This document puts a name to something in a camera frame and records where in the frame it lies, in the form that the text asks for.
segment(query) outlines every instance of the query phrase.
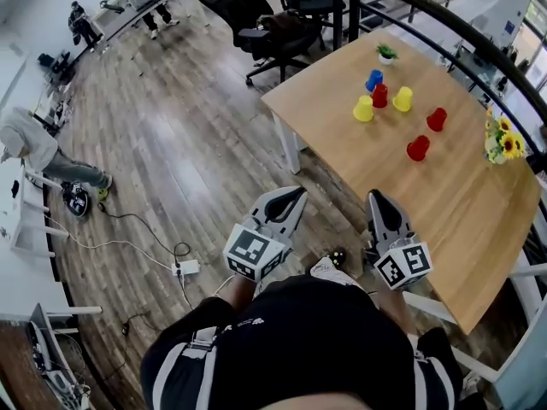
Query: person in white shirt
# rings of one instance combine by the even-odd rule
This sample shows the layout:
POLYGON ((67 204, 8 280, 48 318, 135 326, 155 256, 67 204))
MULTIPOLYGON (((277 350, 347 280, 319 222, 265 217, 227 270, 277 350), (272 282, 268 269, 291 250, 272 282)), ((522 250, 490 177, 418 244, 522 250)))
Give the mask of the person in white shirt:
POLYGON ((25 158, 37 172, 63 181, 86 182, 98 188, 100 200, 109 193, 112 176, 67 157, 58 142, 26 109, 0 111, 0 141, 5 146, 0 162, 9 158, 25 158))

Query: small green plant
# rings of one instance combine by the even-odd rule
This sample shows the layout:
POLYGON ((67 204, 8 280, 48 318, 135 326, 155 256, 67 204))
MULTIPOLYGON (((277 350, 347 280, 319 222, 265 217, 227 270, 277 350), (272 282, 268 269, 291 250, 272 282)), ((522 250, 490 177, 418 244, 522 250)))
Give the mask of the small green plant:
POLYGON ((387 44, 380 44, 376 47, 376 51, 380 53, 385 59, 398 59, 397 52, 387 44))

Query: plastic cup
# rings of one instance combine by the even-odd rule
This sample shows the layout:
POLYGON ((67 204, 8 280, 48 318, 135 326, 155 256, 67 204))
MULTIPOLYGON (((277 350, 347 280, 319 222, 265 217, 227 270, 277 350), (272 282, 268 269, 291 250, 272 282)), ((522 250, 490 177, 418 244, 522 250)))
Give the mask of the plastic cup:
POLYGON ((413 161, 423 161, 429 149, 429 138, 419 135, 416 140, 407 146, 407 154, 413 161))
POLYGON ((359 97, 359 102, 353 108, 353 115, 359 121, 373 119, 373 99, 370 96, 359 97))
POLYGON ((446 111, 442 108, 435 109, 435 112, 427 117, 427 125, 429 129, 435 132, 443 130, 444 121, 446 120, 446 111))
POLYGON ((380 70, 373 70, 370 72, 370 77, 368 78, 365 88, 370 92, 374 91, 374 88, 377 84, 381 84, 384 81, 384 74, 380 70))
POLYGON ((387 86, 377 84, 372 95, 373 106, 375 108, 385 108, 387 106, 387 86))
POLYGON ((393 106, 402 113, 410 111, 412 108, 412 96, 412 90, 408 86, 402 86, 393 98, 393 106))

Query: white power strip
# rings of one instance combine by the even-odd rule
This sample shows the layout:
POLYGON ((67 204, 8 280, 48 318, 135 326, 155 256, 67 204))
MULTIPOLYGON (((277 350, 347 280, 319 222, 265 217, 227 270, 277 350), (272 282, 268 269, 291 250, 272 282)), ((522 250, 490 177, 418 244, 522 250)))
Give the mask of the white power strip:
POLYGON ((179 272, 183 276, 199 273, 199 267, 197 260, 176 261, 171 265, 171 270, 176 277, 179 275, 179 272))

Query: blue cup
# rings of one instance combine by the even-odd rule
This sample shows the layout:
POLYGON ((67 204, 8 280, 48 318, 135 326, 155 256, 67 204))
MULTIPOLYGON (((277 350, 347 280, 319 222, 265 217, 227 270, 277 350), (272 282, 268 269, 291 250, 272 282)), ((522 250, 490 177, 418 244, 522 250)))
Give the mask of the blue cup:
POLYGON ((374 91, 374 88, 377 84, 381 84, 384 81, 384 74, 380 70, 373 70, 370 72, 370 77, 368 78, 365 88, 370 92, 374 91))

